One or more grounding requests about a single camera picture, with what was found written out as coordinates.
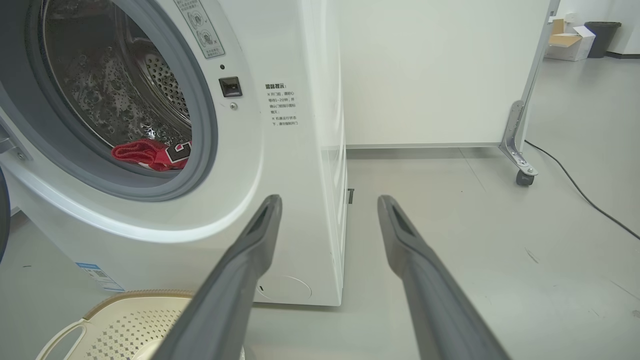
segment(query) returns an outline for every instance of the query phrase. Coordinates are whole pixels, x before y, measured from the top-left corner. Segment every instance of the basket handle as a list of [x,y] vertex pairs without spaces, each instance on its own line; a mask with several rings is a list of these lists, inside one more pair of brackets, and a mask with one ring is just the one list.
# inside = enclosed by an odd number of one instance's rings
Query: basket handle
[[80,343],[80,340],[82,340],[82,338],[84,337],[84,334],[86,334],[86,327],[84,326],[85,322],[86,322],[85,319],[80,319],[80,320],[78,320],[78,321],[76,321],[74,323],[69,324],[66,328],[62,329],[53,338],[51,338],[51,340],[49,340],[49,342],[44,346],[44,348],[42,348],[42,350],[38,354],[38,357],[36,357],[36,360],[46,359],[47,356],[49,356],[49,353],[51,352],[51,350],[53,350],[53,348],[56,347],[56,345],[65,336],[69,335],[70,332],[72,332],[73,330],[76,330],[78,327],[81,327],[82,328],[82,334],[80,334],[80,337],[78,337],[78,340],[76,340],[76,343],[74,344],[74,346],[71,347],[71,349],[69,350],[69,352],[65,356],[65,360],[67,360],[69,358],[69,355],[78,346],[78,343]]

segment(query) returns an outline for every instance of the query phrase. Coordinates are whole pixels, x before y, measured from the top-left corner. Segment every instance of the washing machine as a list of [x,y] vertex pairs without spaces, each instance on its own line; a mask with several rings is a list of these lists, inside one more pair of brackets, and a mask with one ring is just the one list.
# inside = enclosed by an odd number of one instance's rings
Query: washing machine
[[79,271],[111,291],[196,290],[279,194],[255,301],[340,305],[348,196],[332,1],[0,10],[0,164],[14,205]]

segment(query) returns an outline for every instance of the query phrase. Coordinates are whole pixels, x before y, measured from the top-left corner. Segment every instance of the caster wheel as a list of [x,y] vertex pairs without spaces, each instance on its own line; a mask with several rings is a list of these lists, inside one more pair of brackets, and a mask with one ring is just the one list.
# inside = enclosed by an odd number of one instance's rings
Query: caster wheel
[[533,184],[534,176],[527,175],[522,171],[518,171],[518,175],[516,175],[516,184],[520,186],[529,186]]

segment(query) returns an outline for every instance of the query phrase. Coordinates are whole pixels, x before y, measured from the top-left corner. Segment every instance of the cardboard box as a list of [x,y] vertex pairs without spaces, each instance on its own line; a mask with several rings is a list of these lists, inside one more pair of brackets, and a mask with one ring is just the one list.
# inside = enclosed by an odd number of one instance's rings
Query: cardboard box
[[587,58],[596,36],[584,26],[573,28],[576,34],[564,32],[564,19],[554,20],[546,58],[580,61]]

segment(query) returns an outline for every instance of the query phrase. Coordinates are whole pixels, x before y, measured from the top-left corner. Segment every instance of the laundry basket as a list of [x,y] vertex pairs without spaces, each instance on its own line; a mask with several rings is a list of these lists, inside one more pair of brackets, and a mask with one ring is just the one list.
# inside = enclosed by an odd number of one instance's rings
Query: laundry basket
[[[82,328],[82,334],[65,360],[151,359],[192,296],[190,291],[172,290],[127,291],[114,295],[57,333],[40,351],[37,360],[46,359],[66,335],[78,328]],[[240,360],[244,360],[244,350]]]

